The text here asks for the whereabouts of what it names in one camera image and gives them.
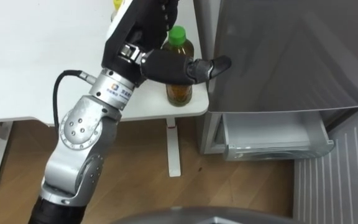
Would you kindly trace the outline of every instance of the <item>floor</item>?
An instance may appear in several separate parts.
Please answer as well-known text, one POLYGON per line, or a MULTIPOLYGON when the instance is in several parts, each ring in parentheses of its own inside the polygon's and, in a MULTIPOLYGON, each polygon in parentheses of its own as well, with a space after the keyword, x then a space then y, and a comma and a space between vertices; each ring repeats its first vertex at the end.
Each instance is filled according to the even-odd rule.
MULTIPOLYGON (((109 223, 171 206, 231 206, 291 216, 292 161, 224 162, 197 153, 195 119, 178 119, 182 176, 167 172, 164 120, 119 125, 84 222, 109 223)), ((0 176, 0 223, 27 223, 55 132, 37 121, 15 122, 0 176)))

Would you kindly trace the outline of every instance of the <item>white desk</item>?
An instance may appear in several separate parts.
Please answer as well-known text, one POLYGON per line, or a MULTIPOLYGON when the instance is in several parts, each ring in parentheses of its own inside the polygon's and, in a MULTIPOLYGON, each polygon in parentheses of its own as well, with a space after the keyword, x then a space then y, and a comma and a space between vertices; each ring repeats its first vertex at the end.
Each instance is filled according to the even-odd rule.
MULTIPOLYGON (((98 75, 112 1, 0 0, 0 164, 12 121, 37 119, 51 126, 52 90, 66 69, 98 75)), ((176 25, 182 25, 201 57, 193 1, 180 1, 176 25)), ((73 77, 64 79, 58 93, 59 118, 90 86, 73 77)), ((184 107, 169 104, 165 85, 146 81, 136 89, 122 112, 122 121, 167 118, 170 176, 180 175, 175 117, 196 116, 208 108, 204 84, 193 87, 184 107)))

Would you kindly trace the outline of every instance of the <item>freezer drawer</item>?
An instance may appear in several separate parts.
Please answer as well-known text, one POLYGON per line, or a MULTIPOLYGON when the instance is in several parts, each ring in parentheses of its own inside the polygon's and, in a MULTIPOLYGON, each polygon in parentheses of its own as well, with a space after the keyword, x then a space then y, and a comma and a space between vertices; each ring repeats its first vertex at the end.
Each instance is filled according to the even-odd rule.
POLYGON ((228 161, 321 157, 334 147, 317 111, 228 113, 223 127, 228 161))

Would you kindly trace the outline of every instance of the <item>metal joint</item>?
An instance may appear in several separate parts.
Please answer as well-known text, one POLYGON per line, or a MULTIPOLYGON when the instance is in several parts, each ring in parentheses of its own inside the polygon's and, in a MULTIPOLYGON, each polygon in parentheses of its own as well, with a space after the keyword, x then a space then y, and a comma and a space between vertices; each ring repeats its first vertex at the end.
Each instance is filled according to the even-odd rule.
POLYGON ((129 59, 131 62, 135 62, 140 65, 142 57, 145 55, 138 46, 133 44, 125 44, 121 49, 121 55, 126 59, 129 59))

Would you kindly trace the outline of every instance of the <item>gray appliance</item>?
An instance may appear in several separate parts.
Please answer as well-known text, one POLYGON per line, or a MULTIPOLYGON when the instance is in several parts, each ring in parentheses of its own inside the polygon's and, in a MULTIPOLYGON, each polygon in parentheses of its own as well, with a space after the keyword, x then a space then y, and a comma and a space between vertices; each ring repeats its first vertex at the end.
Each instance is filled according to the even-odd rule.
POLYGON ((203 57, 233 62, 208 85, 200 153, 297 159, 293 218, 358 223, 358 1, 195 0, 195 8, 203 57))
POLYGON ((203 57, 232 58, 208 84, 201 153, 254 160, 331 151, 325 126, 358 107, 358 1, 195 0, 195 9, 203 57))

